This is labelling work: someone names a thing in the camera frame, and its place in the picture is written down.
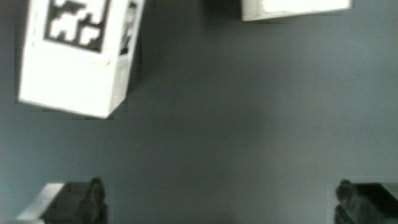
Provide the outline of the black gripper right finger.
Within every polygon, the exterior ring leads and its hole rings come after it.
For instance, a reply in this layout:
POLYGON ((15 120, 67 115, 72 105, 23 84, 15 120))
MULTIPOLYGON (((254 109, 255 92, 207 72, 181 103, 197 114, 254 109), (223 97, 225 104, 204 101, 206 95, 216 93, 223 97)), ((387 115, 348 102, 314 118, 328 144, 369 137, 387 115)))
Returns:
POLYGON ((398 224, 398 198, 380 183, 342 179, 335 199, 333 224, 398 224))

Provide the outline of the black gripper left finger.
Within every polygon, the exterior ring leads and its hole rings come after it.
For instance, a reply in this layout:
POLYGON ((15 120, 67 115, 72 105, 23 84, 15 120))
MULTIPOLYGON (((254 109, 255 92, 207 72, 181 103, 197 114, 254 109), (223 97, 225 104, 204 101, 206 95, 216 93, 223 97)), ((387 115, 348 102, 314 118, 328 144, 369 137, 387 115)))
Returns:
POLYGON ((87 182, 47 183, 14 224, 108 224, 101 179, 94 177, 87 182))

